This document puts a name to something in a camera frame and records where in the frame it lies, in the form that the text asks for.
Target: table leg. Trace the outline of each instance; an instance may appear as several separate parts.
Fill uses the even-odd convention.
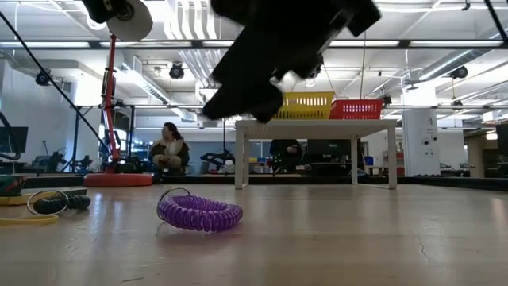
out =
[[[235,189],[243,188],[244,179],[244,132],[237,128],[237,142],[235,143]]]
[[[351,139],[351,181],[358,184],[358,138]]]
[[[243,178],[243,185],[242,185],[242,188],[243,187],[247,187],[248,185],[248,178],[249,178],[249,169],[250,169],[250,164],[248,163],[248,159],[250,158],[251,156],[251,142],[248,140],[248,137],[244,134],[244,175],[242,176]]]
[[[388,188],[397,188],[397,143],[395,127],[388,128]]]

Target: black cord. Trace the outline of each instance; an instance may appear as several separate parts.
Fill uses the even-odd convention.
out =
[[[90,131],[96,136],[96,138],[98,139],[98,141],[100,142],[102,147],[106,148],[106,151],[109,154],[110,153],[110,149],[108,148],[108,146],[106,144],[104,144],[104,142],[102,142],[101,138],[97,134],[97,131],[95,131],[94,127],[92,127],[92,125],[88,122],[88,120],[85,118],[85,116],[79,111],[78,107],[76,107],[76,105],[71,101],[71,99],[64,93],[64,91],[62,91],[62,89],[59,88],[58,85],[56,85],[56,83],[53,80],[53,78],[48,74],[48,72],[42,66],[42,64],[40,64],[39,60],[37,60],[37,58],[32,54],[32,51],[30,51],[30,48],[26,45],[25,41],[23,40],[23,38],[21,38],[19,33],[17,33],[16,29],[12,26],[12,24],[10,24],[9,20],[7,20],[6,15],[4,15],[2,11],[0,11],[0,17],[6,23],[7,27],[9,27],[10,31],[14,34],[14,36],[16,36],[16,38],[19,40],[19,42],[21,43],[21,45],[23,46],[25,51],[29,54],[30,58],[32,58],[33,62],[40,69],[40,72],[42,72],[42,74],[44,76],[46,76],[47,79],[49,79],[49,81],[56,88],[56,90],[63,96],[63,98],[78,113],[78,116],[83,120],[83,122],[85,122],[85,124],[88,126],[88,128],[90,128]]]
[[[498,17],[497,13],[494,10],[494,7],[492,6],[491,0],[484,0],[484,1],[485,1],[485,5],[489,9],[489,12],[491,13],[492,20],[494,20],[495,27],[499,31],[499,35],[501,35],[501,38],[502,38],[503,41],[508,41],[508,36],[506,35],[505,29],[501,25],[499,17]]]

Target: wooden floor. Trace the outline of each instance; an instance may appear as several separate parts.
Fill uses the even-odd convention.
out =
[[[508,285],[508,192],[186,187],[244,218],[222,234],[177,230],[155,212],[168,185],[91,189],[88,212],[0,228],[0,285]]]

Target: red basket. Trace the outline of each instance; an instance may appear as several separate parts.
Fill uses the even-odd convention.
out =
[[[332,103],[330,119],[379,119],[382,99],[338,99]]]

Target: red round base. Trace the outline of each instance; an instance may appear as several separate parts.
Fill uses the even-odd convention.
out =
[[[83,179],[85,187],[143,187],[152,186],[151,174],[87,174]]]

